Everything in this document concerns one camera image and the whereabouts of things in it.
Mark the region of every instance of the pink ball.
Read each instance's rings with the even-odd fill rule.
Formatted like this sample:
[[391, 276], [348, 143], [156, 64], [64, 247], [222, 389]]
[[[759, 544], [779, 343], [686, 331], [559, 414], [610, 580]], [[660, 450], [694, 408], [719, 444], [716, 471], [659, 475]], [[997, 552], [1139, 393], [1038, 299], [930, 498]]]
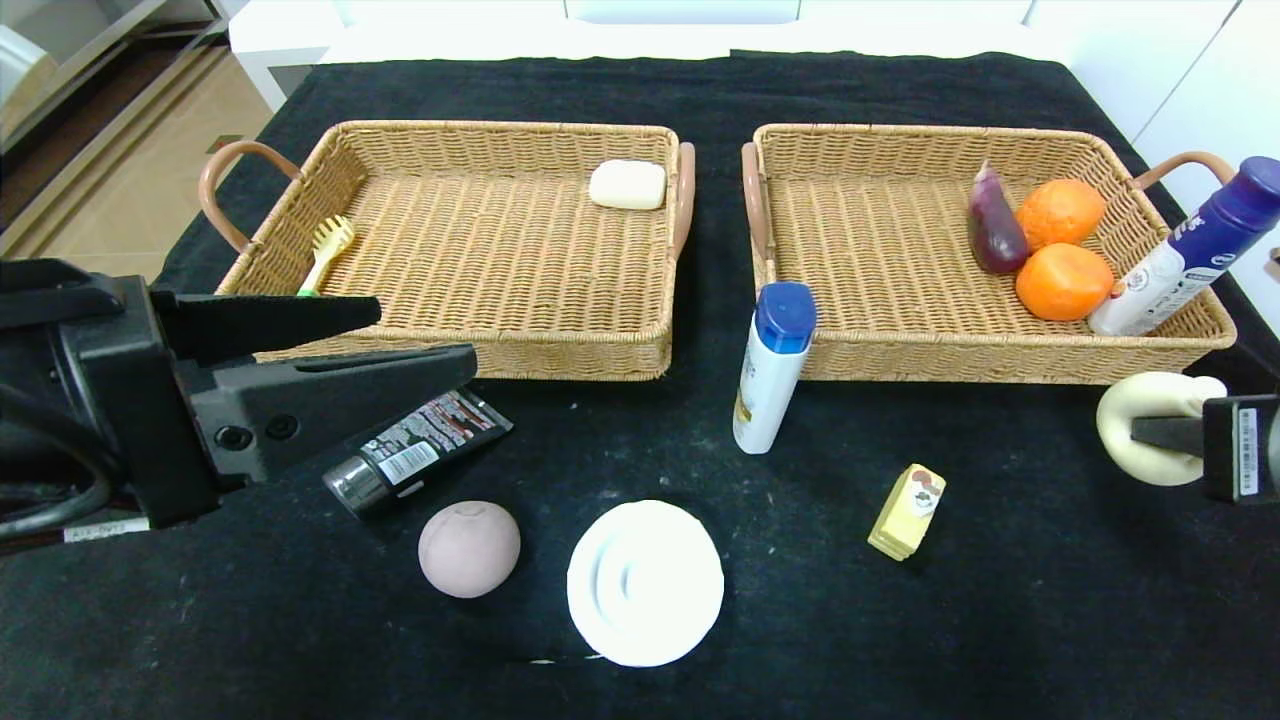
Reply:
[[520, 529], [500, 506], [456, 502], [426, 521], [417, 541], [422, 574], [453, 597], [480, 597], [511, 575], [520, 557]]

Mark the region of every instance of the purple eggplant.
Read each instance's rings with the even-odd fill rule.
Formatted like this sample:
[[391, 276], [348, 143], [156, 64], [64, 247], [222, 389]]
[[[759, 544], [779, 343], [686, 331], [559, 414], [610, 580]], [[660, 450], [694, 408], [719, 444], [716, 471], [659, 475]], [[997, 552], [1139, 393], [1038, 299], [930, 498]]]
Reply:
[[986, 161], [969, 195], [969, 247], [974, 260], [992, 274], [1012, 273], [1030, 255], [1023, 227], [1005, 201], [1000, 174]]

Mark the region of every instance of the table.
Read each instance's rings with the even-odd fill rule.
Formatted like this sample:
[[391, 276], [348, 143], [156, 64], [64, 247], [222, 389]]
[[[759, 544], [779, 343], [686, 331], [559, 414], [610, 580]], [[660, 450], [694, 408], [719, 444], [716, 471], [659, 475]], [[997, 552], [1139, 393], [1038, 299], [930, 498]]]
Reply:
[[[669, 374], [474, 383], [516, 430], [369, 525], [303, 473], [187, 528], [0, 561], [0, 715], [1280, 715], [1280, 507], [1126, 478], [1093, 430], [1100, 388], [801, 383], [773, 452], [746, 456], [731, 438], [753, 302], [737, 150], [754, 128], [1083, 129], [1140, 172], [1061, 65], [995, 54], [330, 65], [262, 140], [301, 161], [348, 118], [654, 123], [695, 142]], [[219, 195], [251, 225], [283, 186], [251, 159]], [[161, 282], [210, 291], [230, 260], [201, 219]], [[948, 487], [923, 548], [899, 565], [865, 537], [911, 461]], [[690, 656], [631, 670], [588, 659], [563, 583], [586, 527], [645, 497], [703, 520], [726, 597]], [[508, 507], [525, 544], [504, 585], [454, 601], [426, 584], [415, 546], [434, 510], [466, 498]]]

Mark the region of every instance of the white ring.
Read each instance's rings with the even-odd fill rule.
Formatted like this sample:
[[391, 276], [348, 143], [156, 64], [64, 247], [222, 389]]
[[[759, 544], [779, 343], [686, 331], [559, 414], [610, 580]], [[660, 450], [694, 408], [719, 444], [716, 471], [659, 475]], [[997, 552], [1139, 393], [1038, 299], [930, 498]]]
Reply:
[[1134, 418], [1199, 418], [1204, 401], [1226, 397], [1217, 378], [1138, 373], [1111, 386], [1098, 401], [1096, 423], [1107, 455], [1121, 470], [1153, 486], [1183, 486], [1204, 474], [1204, 460], [1135, 442]]

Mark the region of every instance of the blue cap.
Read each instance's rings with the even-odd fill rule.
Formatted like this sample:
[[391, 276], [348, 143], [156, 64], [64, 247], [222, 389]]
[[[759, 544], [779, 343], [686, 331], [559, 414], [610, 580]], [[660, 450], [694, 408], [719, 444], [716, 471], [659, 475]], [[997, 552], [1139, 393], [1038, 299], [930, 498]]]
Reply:
[[813, 293], [804, 283], [769, 283], [760, 288], [755, 304], [755, 334], [764, 347], [794, 355], [809, 347], [814, 328], [818, 327], [818, 307]]
[[1254, 155], [1213, 193], [1217, 209], [1252, 232], [1266, 232], [1280, 220], [1280, 161]]

